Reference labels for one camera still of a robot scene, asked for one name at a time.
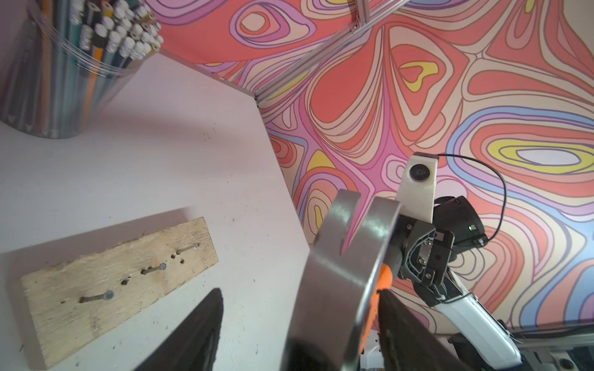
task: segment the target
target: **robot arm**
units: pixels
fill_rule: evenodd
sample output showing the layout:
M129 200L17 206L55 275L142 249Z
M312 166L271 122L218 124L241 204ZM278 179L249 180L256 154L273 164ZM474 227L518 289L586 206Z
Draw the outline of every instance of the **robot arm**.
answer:
M366 341L378 310L375 294L383 272L411 280L419 297L448 317L494 369L522 362L507 330L447 266L453 253L482 246L487 239L478 215L465 198L448 198L434 208L437 163L435 155L415 153L406 165L396 200L376 197L372 201L344 254L342 246L360 194L339 191L309 252L282 370L356 370L362 340ZM382 290L379 303L382 293L384 298L391 294ZM393 324L405 322L395 314L386 315L384 310L383 315L380 311L380 326L382 316ZM408 330L400 326L394 330L398 333L386 331L382 341L398 336L407 343L406 337L419 336ZM423 345L423 351L431 354L433 345ZM408 357L413 363L424 361L414 354L392 354L393 348L380 354Z
M400 217L384 262L394 273L399 272L399 278L412 280L419 297L445 315L491 367L517 366L522 363L520 351L507 330L447 267L456 236L451 230L433 225L437 163L437 156L422 153L415 153L409 159L396 195L401 207ZM466 200L451 200L456 201L463 204ZM468 230L469 240L482 246L486 240L484 229L482 225L477 226L478 216L478 222L474 219L457 218L462 225L451 229ZM402 253L400 269L399 253Z

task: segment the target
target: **table surface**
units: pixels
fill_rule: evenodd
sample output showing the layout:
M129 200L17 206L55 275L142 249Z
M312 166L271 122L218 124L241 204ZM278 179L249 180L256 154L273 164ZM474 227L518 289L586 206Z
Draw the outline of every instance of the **table surface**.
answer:
M28 370L9 271L197 217L219 263L52 370L132 370L215 287L215 369L278 369L308 245L253 98L164 56L76 138L0 123L0 370Z

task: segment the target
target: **colorful swirl pattern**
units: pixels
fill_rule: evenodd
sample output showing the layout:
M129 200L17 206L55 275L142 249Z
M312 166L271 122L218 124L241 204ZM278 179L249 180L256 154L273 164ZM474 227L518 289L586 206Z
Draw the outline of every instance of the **colorful swirl pattern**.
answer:
M350 15L355 0L301 0L304 16L317 20L328 20Z
M318 32L350 6L286 2ZM501 233L451 267L514 328L593 321L594 34L581 16L592 12L589 0L414 0L262 102L307 241L339 189L362 194L358 222L373 197L395 196L415 151L472 156L503 174L508 207ZM255 91L323 39L307 41L203 66ZM436 196L464 195L487 234L501 193L488 169L440 160ZM410 282L393 291L430 330L456 332Z
M227 0L146 0L163 24L180 26L195 22L212 13Z
M230 33L251 47L271 48L306 39L315 24L281 0L255 0L231 18Z

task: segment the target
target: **clear plastic cup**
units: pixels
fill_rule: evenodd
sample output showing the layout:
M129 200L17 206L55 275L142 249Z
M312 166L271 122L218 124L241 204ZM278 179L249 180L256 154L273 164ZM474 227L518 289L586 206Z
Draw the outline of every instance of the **clear plastic cup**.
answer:
M29 19L0 67L0 120L38 137L74 137L141 63L118 68L100 62L51 27L35 2L27 11Z

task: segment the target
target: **black cable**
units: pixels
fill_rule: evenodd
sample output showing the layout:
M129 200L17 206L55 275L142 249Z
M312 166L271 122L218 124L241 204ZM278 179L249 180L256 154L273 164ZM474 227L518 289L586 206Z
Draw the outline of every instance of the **black cable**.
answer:
M464 294L462 296L455 297L455 298L450 299L450 300L439 300L439 299L437 299L437 301L440 304L452 304L452 303L458 302L459 300L465 299L467 296L470 296L470 295L474 295L474 294L472 292L468 292L468 293L466 293L466 294Z
M495 170L494 167L492 167L491 165L484 163L480 160L477 160L476 158L472 158L472 157L468 157L468 156L463 156L461 154L451 154L451 153L441 153L438 156L444 156L444 157L457 157L457 158L463 158L465 160L470 160L470 161L474 161L477 162L483 166L488 167L492 172L495 173L495 175L497 175L499 177L499 179L501 179L501 183L503 184L503 204L501 204L501 218L499 219L499 225L497 226L497 228L495 229L495 233L493 233L493 235L487 240L490 241L493 238L495 238L495 236L497 235L497 233L499 233L499 230L501 229L501 224L503 223L503 216L505 213L505 205L507 203L507 184L505 183L505 179L503 179L503 176L497 171Z

